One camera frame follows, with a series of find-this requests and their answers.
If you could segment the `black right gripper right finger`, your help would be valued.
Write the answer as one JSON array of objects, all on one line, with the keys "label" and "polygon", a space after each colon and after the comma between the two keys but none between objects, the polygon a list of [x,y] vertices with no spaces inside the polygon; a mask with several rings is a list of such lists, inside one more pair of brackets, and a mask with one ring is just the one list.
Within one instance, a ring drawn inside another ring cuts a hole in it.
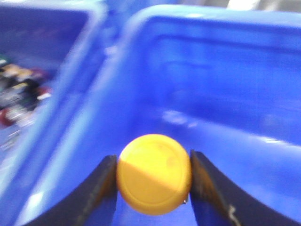
[{"label": "black right gripper right finger", "polygon": [[242,190],[202,153],[191,150],[190,199],[199,226],[298,226]]}]

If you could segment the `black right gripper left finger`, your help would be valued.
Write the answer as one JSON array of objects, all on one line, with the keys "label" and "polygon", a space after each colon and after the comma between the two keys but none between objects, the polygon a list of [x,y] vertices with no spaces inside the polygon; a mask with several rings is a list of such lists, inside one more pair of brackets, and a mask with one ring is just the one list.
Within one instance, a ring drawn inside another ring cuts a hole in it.
[{"label": "black right gripper left finger", "polygon": [[107,155],[89,176],[59,203],[27,226],[83,226],[92,218],[109,226],[117,203],[116,155]]}]

